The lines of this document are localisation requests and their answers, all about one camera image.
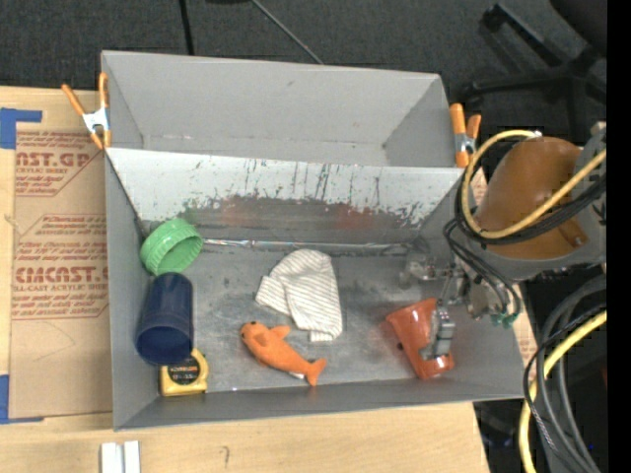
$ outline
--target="rubber fish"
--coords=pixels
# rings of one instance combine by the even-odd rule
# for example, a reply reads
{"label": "rubber fish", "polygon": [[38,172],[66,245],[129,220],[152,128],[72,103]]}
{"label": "rubber fish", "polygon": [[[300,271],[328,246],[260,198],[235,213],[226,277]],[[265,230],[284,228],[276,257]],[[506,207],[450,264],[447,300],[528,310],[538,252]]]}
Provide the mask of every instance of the rubber fish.
{"label": "rubber fish", "polygon": [[317,378],[326,367],[326,359],[313,363],[305,360],[284,340],[290,331],[289,326],[269,329],[260,322],[252,321],[241,328],[241,338],[263,366],[303,375],[310,385],[317,385]]}

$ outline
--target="table surface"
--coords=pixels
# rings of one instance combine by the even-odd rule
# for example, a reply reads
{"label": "table surface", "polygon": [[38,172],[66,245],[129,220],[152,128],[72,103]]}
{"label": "table surface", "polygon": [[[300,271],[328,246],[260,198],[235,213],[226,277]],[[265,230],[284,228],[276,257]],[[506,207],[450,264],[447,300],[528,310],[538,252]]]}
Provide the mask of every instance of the table surface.
{"label": "table surface", "polygon": [[[60,90],[0,87],[0,106],[63,106]],[[54,113],[47,117],[54,118]],[[0,373],[8,371],[15,154],[0,150]],[[516,323],[526,357],[533,343]],[[111,414],[46,418],[0,426],[0,471],[99,471],[104,442],[139,440],[143,473],[198,471],[489,472],[471,403],[206,425],[112,430]]]}

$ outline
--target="dark blue cup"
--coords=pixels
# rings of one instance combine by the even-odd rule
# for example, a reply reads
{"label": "dark blue cup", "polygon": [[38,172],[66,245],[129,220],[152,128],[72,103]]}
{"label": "dark blue cup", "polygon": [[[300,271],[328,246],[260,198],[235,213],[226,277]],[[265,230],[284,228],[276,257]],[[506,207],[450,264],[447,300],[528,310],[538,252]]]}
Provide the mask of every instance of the dark blue cup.
{"label": "dark blue cup", "polygon": [[193,350],[193,287],[179,273],[156,277],[136,331],[136,351],[153,365],[186,360]]}

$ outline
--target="green lid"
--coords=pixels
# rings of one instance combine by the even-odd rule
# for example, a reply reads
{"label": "green lid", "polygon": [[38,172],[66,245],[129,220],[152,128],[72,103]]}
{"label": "green lid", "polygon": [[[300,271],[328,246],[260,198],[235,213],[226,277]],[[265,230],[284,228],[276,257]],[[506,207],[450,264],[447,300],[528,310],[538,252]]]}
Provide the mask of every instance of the green lid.
{"label": "green lid", "polygon": [[184,219],[171,219],[151,232],[140,247],[140,259],[154,275],[179,273],[199,255],[204,244],[197,230]]}

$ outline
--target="yellow tape measure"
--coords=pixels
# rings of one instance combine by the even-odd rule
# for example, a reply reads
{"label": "yellow tape measure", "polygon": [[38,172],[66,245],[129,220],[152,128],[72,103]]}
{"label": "yellow tape measure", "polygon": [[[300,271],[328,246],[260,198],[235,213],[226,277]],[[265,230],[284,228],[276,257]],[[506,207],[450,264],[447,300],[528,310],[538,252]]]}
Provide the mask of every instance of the yellow tape measure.
{"label": "yellow tape measure", "polygon": [[163,396],[183,396],[206,392],[208,373],[206,358],[193,349],[181,363],[160,367],[160,393]]}

